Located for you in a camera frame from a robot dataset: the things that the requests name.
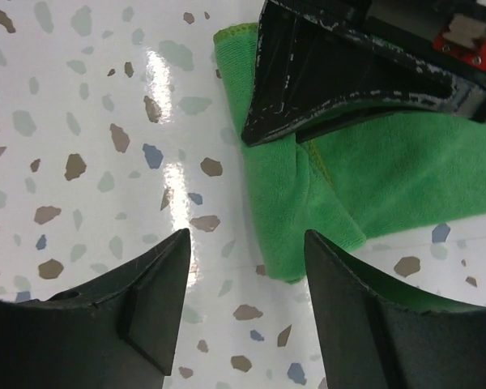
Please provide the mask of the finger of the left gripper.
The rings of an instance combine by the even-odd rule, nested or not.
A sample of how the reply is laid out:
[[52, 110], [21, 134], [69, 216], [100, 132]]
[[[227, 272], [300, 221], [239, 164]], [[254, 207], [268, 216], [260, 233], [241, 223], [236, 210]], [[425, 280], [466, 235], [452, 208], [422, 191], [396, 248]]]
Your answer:
[[323, 135], [394, 114], [394, 107], [365, 108], [346, 112], [332, 118], [318, 118], [297, 131], [297, 142], [305, 143]]

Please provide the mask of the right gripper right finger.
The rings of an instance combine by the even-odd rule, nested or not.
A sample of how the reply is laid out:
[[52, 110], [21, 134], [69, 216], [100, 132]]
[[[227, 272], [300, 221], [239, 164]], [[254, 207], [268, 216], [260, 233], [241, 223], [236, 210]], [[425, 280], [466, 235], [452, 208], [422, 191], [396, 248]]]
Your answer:
[[319, 232], [305, 268], [330, 388], [486, 388], [486, 307], [402, 282]]

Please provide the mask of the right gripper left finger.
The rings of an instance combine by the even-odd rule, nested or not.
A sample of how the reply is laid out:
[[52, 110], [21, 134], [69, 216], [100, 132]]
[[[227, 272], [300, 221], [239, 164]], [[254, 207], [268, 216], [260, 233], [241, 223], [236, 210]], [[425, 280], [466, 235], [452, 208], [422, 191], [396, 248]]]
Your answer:
[[0, 388], [162, 387], [190, 256], [190, 231], [181, 229], [48, 300], [0, 300]]

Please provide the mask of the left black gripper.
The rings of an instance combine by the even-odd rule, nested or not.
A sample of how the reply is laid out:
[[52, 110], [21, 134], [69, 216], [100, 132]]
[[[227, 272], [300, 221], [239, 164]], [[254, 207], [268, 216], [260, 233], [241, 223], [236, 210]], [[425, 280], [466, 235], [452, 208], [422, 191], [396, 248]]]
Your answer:
[[[456, 109], [454, 75], [479, 89], [458, 101]], [[318, 118], [377, 107], [444, 113], [486, 124], [486, 5], [264, 4], [254, 90], [241, 134], [246, 145], [297, 137], [302, 126]]]

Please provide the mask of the green towel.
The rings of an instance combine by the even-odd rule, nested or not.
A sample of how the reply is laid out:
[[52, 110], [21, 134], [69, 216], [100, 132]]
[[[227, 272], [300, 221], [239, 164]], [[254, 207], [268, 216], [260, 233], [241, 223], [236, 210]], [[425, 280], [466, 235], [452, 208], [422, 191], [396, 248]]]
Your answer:
[[310, 229], [347, 251], [370, 238], [486, 214], [486, 125], [397, 114], [306, 143], [241, 147], [268, 276], [305, 277]]

